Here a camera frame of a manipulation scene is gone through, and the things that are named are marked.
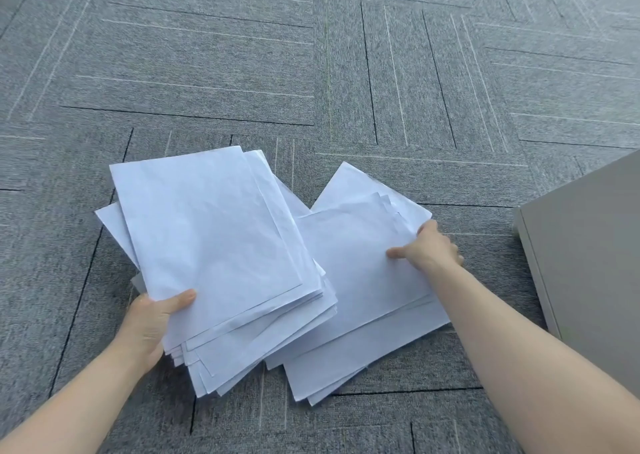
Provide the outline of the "person's right forearm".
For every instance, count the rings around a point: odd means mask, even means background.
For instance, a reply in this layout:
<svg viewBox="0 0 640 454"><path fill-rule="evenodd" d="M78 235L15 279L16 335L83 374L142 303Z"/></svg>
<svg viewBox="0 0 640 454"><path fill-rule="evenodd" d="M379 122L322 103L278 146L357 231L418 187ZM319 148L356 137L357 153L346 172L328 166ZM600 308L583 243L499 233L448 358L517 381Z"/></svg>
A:
<svg viewBox="0 0 640 454"><path fill-rule="evenodd" d="M459 264L427 274L487 396L527 454L640 454L640 399Z"/></svg>

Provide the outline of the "person's left forearm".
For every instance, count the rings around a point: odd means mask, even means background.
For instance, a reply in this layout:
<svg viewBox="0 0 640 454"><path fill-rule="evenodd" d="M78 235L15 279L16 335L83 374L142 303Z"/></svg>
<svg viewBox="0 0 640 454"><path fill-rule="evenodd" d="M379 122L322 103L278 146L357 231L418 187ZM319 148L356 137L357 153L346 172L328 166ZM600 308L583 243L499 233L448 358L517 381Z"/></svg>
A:
<svg viewBox="0 0 640 454"><path fill-rule="evenodd" d="M160 347L112 342L0 441L0 454L97 454L125 402L157 363Z"/></svg>

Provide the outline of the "person's left hand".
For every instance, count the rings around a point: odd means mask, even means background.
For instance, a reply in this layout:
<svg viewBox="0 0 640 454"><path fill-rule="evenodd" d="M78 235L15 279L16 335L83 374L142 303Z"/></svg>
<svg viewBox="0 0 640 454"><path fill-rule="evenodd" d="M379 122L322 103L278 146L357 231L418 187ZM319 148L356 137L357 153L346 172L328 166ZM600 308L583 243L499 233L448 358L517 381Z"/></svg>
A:
<svg viewBox="0 0 640 454"><path fill-rule="evenodd" d="M158 314L148 294L129 306L112 346L140 375L151 370L164 355L163 338L171 315Z"/></svg>

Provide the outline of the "pile of white sheets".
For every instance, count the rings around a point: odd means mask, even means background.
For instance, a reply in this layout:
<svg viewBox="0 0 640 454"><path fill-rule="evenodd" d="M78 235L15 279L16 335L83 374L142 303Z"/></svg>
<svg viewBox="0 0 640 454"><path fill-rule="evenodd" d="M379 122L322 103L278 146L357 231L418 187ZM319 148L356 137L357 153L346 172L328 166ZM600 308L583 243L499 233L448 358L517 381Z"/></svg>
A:
<svg viewBox="0 0 640 454"><path fill-rule="evenodd" d="M300 232L337 298L337 313L266 359L295 401L315 405L357 371L450 323L426 277L386 250L415 238L431 212L343 162Z"/></svg>

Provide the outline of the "stack of white paper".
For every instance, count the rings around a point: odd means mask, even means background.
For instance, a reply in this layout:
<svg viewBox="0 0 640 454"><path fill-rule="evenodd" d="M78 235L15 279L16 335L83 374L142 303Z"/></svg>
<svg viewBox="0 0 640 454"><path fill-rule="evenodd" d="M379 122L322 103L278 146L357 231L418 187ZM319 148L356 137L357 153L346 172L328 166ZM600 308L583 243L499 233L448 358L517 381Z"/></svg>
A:
<svg viewBox="0 0 640 454"><path fill-rule="evenodd" d="M158 301L186 289L165 353L197 397L219 396L272 353L337 312L296 223L305 211L263 151L230 146L109 166L118 199L96 215Z"/></svg>

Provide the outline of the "person's right hand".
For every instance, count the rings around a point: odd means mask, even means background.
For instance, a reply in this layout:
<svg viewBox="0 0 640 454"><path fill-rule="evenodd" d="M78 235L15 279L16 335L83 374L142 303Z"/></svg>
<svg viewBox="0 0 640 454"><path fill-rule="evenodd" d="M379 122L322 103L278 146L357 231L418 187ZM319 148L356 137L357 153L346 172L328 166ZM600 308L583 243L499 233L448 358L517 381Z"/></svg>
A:
<svg viewBox="0 0 640 454"><path fill-rule="evenodd" d="M434 219L421 224L414 240L403 246L411 246L411 260L407 261L424 273L460 267L464 263L458 246L439 231Z"/></svg>

